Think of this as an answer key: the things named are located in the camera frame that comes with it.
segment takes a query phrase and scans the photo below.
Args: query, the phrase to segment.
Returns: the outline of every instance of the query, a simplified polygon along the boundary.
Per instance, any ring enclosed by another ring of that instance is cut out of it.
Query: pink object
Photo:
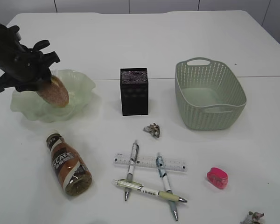
[[[228,175],[223,170],[213,167],[207,173],[207,179],[219,189],[224,189],[228,183]]]

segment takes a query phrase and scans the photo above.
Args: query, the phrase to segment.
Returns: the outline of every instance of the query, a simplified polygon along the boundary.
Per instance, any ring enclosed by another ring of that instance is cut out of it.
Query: basket handle
[[[189,60],[187,60],[187,61],[184,61],[184,62],[187,64],[188,62],[196,61],[196,60],[204,60],[204,61],[208,61],[208,62],[210,62],[210,63],[213,63],[213,60],[210,60],[210,59],[208,59],[208,58],[206,58],[206,57],[194,57],[194,58],[191,58],[191,59],[189,59]]]
[[[219,111],[219,112],[212,112],[212,111],[208,110],[208,109],[211,109],[211,108],[224,108],[224,110]],[[226,104],[218,104],[218,105],[206,106],[203,109],[203,112],[204,113],[231,113],[231,112],[233,112],[233,110],[234,110],[234,106],[226,105]]]

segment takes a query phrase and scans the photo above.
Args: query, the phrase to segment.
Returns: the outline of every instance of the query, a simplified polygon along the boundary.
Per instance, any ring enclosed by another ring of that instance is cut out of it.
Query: black pen holder
[[[120,69],[122,115],[148,115],[147,69]]]

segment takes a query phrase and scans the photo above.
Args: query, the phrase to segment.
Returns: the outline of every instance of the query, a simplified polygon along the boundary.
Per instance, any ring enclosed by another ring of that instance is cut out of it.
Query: ruler
[[[137,167],[146,167],[146,168],[155,168],[156,166],[156,156],[138,156],[136,161]],[[184,160],[176,160],[176,159],[166,159],[164,160],[164,168],[167,170],[174,170],[174,171],[186,171],[187,166],[186,162]],[[130,155],[129,154],[121,154],[117,153],[115,155],[114,164],[116,165],[128,165],[130,161]]]

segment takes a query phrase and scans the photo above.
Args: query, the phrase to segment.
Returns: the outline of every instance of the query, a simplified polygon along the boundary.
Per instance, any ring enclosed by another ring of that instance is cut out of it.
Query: ballpoint pen
[[[164,169],[164,161],[160,153],[157,154],[157,159],[156,159],[156,164],[157,168],[159,170],[160,178],[163,180],[164,187],[167,193],[172,194],[172,190],[169,184],[169,179],[166,173],[166,170]],[[175,202],[173,201],[168,201],[170,205],[170,210],[172,212],[172,215],[174,219],[177,221],[178,220],[178,215],[177,215],[177,207]]]
[[[128,181],[133,180],[133,172],[134,172],[135,163],[136,163],[137,156],[138,156],[138,151],[139,151],[139,145],[137,144],[137,141],[135,140],[135,142],[133,143],[132,153],[131,153],[131,157],[130,157],[130,161],[129,161],[129,170],[126,175],[126,179]],[[125,188],[125,201],[127,201],[130,192],[131,192],[130,188]]]
[[[173,195],[173,194],[167,193],[165,191],[161,191],[161,190],[154,190],[151,188],[147,188],[147,187],[144,187],[140,183],[131,182],[131,181],[128,181],[125,179],[113,180],[113,183],[120,187],[123,187],[123,188],[130,188],[132,190],[140,191],[141,193],[144,193],[144,194],[148,194],[148,195],[155,196],[155,197],[160,197],[160,198],[170,200],[173,202],[188,202],[186,199],[179,197],[177,195]]]

